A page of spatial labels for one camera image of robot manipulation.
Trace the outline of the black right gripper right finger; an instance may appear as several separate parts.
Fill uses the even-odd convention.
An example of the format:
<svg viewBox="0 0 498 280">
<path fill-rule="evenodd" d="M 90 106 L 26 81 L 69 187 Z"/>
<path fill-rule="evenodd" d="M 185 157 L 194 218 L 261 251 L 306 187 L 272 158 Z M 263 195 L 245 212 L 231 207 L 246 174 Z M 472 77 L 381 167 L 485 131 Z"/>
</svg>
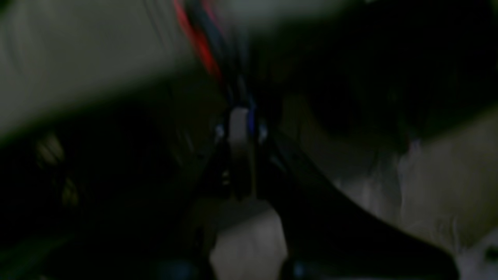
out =
<svg viewBox="0 0 498 280">
<path fill-rule="evenodd" d="M 375 218 L 263 118 L 254 121 L 257 194 L 281 219 L 280 280 L 457 280 L 450 255 Z"/>
</svg>

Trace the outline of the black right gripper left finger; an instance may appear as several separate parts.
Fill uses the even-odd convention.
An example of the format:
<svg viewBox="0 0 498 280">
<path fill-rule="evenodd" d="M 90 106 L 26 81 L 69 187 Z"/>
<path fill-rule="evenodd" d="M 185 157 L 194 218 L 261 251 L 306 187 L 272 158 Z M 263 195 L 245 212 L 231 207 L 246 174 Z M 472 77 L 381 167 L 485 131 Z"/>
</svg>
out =
<svg viewBox="0 0 498 280">
<path fill-rule="evenodd" d="M 217 211 L 253 193 L 254 112 L 234 108 L 159 186 L 115 200 L 43 263 L 44 280 L 216 280 Z"/>
</svg>

